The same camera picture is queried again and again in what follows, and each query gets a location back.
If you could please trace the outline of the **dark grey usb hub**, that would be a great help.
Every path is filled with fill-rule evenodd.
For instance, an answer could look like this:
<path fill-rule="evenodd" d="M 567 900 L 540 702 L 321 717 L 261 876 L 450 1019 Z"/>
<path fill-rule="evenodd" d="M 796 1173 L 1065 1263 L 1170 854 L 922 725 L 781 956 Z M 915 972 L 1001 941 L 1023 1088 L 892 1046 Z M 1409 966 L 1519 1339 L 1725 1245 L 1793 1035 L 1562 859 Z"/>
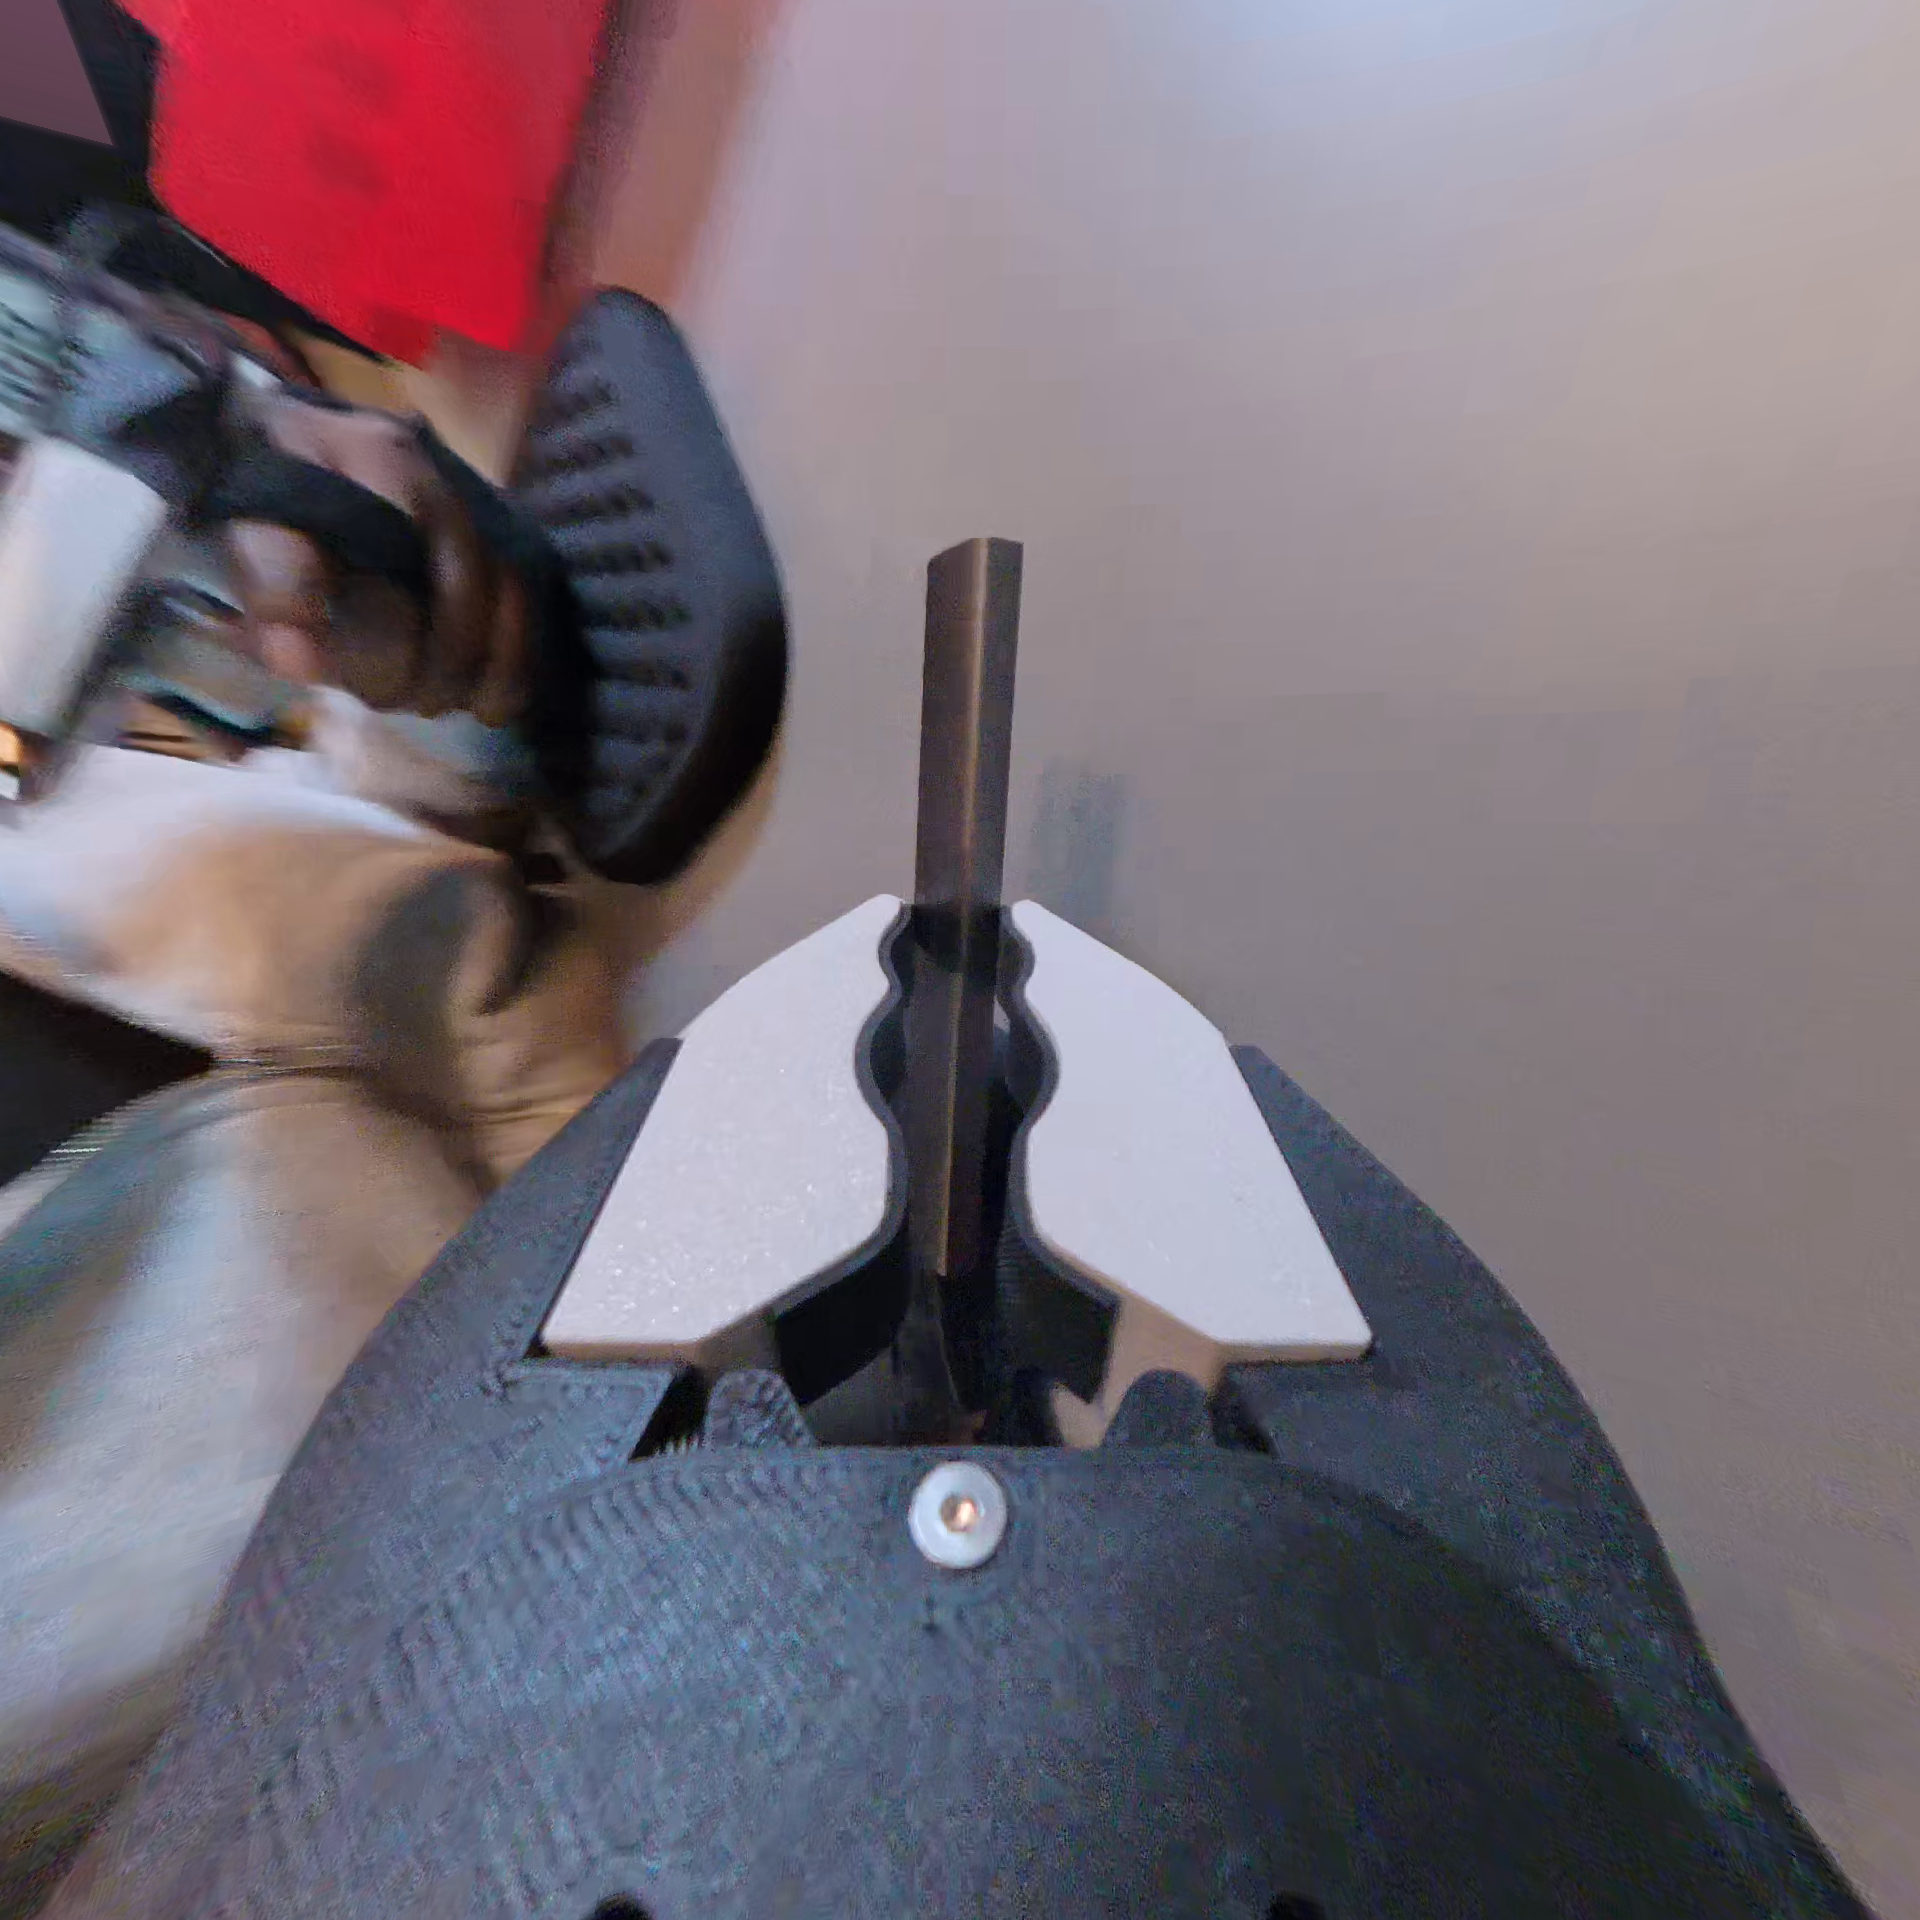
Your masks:
<path fill-rule="evenodd" d="M 1018 694 L 1023 547 L 973 537 L 928 565 L 919 817 L 903 1001 L 905 1308 L 899 1433 L 971 1428 L 951 1326 L 977 1327 L 992 1263 L 991 1140 L 1003 835 Z"/>

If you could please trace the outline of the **person's left hand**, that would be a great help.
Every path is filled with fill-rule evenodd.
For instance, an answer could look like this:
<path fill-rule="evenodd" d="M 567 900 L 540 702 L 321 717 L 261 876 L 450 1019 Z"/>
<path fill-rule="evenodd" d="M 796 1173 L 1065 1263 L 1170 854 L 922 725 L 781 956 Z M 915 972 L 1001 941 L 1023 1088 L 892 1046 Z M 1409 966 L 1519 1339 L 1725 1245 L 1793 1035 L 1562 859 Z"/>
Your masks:
<path fill-rule="evenodd" d="M 261 400 L 258 420 L 280 453 L 383 496 L 413 523 L 426 592 L 349 568 L 281 520 L 236 518 L 227 534 L 236 648 L 281 681 L 336 687 L 377 713 L 516 723 L 535 604 L 463 496 L 474 469 L 420 415 L 280 390 Z"/>

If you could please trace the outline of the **black textured pad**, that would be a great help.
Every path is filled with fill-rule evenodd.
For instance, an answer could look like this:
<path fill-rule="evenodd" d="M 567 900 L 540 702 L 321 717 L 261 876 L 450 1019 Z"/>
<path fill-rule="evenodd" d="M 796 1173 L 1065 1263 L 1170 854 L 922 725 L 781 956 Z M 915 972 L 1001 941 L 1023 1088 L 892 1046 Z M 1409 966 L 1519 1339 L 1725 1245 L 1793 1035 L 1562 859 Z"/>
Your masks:
<path fill-rule="evenodd" d="M 665 884 L 760 776 L 788 639 L 751 485 L 659 303 L 583 301 L 505 494 L 540 561 L 523 725 L 545 792 L 591 871 Z"/>

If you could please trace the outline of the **grey fleece jacket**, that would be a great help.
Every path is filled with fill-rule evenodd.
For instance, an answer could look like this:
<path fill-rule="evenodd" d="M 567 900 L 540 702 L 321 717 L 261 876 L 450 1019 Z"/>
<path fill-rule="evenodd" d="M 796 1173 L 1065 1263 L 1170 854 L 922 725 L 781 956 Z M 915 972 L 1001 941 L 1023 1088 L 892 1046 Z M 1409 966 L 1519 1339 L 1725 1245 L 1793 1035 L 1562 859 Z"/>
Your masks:
<path fill-rule="evenodd" d="M 5 1916 L 172 1716 L 323 1401 L 488 1173 L 336 1072 L 211 1072 L 5 1187 Z"/>

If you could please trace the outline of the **red plastic bin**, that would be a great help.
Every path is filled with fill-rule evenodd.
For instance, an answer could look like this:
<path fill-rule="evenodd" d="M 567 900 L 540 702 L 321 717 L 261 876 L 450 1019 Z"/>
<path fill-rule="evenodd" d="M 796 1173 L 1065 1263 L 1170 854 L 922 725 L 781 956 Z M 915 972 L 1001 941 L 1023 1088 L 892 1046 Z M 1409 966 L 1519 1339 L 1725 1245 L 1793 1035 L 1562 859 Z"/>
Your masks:
<path fill-rule="evenodd" d="M 603 3 L 147 3 L 149 180 L 237 267 L 375 353 L 537 326 Z"/>

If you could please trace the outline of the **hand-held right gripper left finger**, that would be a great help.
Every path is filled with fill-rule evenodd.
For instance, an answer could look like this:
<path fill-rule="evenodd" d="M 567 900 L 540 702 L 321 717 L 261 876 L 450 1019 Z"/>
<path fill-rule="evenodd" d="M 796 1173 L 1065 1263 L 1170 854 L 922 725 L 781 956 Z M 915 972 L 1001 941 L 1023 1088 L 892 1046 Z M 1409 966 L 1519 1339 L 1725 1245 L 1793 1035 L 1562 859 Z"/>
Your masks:
<path fill-rule="evenodd" d="M 899 1127 L 874 1045 L 897 895 L 851 908 L 693 1017 L 541 1323 L 561 1359 L 779 1371 L 809 1405 L 892 1341 Z"/>

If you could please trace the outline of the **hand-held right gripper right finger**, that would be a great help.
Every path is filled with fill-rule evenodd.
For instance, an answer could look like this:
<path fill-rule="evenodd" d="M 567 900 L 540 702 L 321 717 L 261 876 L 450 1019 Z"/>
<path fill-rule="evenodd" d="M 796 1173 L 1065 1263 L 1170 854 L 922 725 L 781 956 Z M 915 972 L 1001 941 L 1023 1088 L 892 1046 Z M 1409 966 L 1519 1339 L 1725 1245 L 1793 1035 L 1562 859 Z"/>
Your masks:
<path fill-rule="evenodd" d="M 1010 1027 L 1037 1083 L 1008 1189 L 1041 1295 L 1018 1337 L 1060 1411 L 1167 1371 L 1352 1363 L 1373 1332 L 1218 1027 L 1041 902 L 1010 935 Z"/>

